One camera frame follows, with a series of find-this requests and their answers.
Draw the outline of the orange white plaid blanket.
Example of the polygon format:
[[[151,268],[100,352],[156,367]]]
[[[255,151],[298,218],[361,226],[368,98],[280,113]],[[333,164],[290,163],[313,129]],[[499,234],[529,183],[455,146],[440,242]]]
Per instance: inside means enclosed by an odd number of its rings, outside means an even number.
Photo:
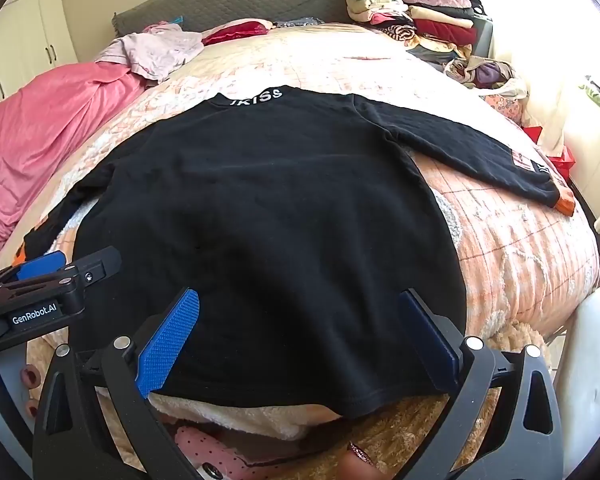
[[[538,162],[560,188],[571,193],[522,130],[395,41],[346,25],[277,29],[265,36],[205,48],[169,81],[146,92],[102,128],[80,148],[57,180],[47,185],[21,219],[2,258],[24,256],[27,234],[133,134],[215,96],[245,100],[283,86],[356,94],[458,122]],[[575,199],[573,213],[563,214],[468,177],[426,155],[415,154],[414,162],[434,192],[460,263],[466,289],[466,325],[460,330],[490,337],[518,320],[547,334],[561,326],[592,292],[600,276],[598,253]],[[50,249],[60,248],[74,257],[76,232],[91,208],[90,203],[79,206]],[[317,404],[230,408],[171,398],[161,389],[151,396],[151,402],[176,418],[215,422],[285,440],[299,439],[310,427],[341,416]]]

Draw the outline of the pink duvet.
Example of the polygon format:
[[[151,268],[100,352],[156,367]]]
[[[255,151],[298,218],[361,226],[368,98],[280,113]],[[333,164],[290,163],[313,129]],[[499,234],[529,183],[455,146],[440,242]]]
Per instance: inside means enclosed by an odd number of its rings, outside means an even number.
[[[65,160],[145,87],[121,64],[67,64],[0,103],[0,250]]]

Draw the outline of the white wardrobe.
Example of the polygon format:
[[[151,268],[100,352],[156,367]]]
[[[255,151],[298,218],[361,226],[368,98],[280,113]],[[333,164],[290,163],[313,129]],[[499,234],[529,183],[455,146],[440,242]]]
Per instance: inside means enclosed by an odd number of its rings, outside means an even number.
[[[0,10],[0,102],[76,62],[62,0],[6,0]]]

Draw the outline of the bag of loose clothes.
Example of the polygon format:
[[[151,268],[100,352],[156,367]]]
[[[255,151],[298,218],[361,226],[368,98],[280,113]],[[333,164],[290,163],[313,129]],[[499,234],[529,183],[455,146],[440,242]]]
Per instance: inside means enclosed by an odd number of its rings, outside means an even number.
[[[527,84],[516,77],[509,62],[473,55],[468,60],[450,61],[443,73],[477,96],[504,96],[515,100],[528,96]]]

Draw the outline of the stack of folded clothes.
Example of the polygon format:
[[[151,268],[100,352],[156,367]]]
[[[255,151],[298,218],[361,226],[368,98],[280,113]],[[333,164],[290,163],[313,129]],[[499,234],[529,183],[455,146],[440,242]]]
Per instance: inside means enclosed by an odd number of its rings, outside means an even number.
[[[481,0],[346,0],[346,6],[352,22],[400,42],[438,70],[491,50],[493,23]]]

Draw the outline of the lilac crumpled garment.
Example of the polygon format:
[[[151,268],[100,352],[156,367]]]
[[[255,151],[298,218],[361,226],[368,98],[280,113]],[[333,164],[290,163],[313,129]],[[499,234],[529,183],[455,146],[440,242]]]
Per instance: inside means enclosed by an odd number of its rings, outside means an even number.
[[[95,62],[121,64],[146,80],[163,82],[204,50],[203,39],[201,32],[184,32],[179,24],[153,24],[112,40]]]

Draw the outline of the black IKISS long-sleeve shirt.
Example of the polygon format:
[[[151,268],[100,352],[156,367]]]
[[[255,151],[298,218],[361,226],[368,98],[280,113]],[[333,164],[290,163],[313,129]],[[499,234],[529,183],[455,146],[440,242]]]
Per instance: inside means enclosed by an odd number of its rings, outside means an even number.
[[[133,134],[27,234],[23,252],[43,255],[90,203],[73,255],[110,246],[122,265],[88,289],[74,348],[134,333],[190,288],[199,318],[162,394],[358,417],[428,388],[401,292],[466,325],[452,235],[415,154],[574,211],[546,168],[474,128],[283,86],[215,96]]]

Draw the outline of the pink dotted slipper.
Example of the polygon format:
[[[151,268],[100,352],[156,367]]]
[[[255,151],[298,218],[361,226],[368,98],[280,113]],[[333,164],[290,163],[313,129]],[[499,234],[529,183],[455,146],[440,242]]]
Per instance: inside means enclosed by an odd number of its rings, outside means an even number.
[[[174,442],[204,479],[274,479],[289,469],[287,464],[249,463],[239,452],[194,427],[181,426]]]

